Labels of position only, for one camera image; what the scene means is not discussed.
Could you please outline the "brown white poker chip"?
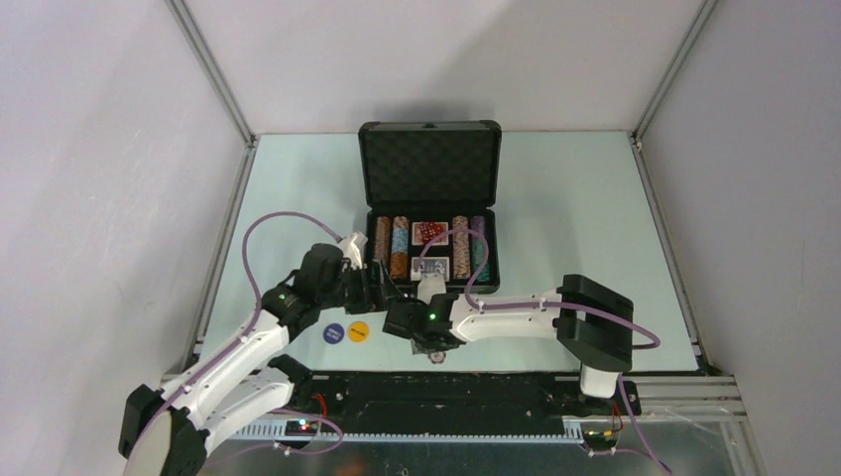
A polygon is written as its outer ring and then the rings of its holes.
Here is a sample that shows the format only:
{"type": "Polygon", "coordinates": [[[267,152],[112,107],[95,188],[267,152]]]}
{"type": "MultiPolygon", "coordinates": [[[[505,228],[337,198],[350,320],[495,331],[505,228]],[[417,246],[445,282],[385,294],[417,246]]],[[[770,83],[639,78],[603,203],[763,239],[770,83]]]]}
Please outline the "brown white poker chip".
{"type": "Polygon", "coordinates": [[[439,365],[446,360],[446,353],[444,351],[431,352],[427,358],[433,365],[439,365]]]}

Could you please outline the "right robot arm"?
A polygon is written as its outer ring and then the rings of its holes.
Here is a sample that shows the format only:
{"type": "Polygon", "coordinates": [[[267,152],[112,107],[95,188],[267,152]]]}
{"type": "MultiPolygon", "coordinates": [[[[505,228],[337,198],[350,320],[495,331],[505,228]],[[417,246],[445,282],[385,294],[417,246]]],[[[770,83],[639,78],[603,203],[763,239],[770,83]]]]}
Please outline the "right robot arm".
{"type": "Polygon", "coordinates": [[[633,367],[634,303],[582,275],[566,275],[553,291],[520,297],[443,293],[423,279],[416,297],[388,305],[383,331],[429,352],[491,338],[558,342],[580,363],[576,399],[601,415],[617,400],[619,376],[633,367]]]}

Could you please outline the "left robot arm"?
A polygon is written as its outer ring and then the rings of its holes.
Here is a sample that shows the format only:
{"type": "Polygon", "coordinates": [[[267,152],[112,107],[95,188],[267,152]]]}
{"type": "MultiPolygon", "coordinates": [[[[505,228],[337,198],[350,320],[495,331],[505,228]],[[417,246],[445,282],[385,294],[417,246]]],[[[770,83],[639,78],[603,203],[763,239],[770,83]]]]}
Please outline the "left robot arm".
{"type": "Polygon", "coordinates": [[[253,314],[208,359],[157,390],[141,385],[130,394],[118,443],[124,474],[195,475],[252,420],[305,411],[312,372],[284,349],[326,309],[380,311],[401,296],[384,265],[363,264],[349,241],[313,245],[298,269],[257,295],[253,314]]]}

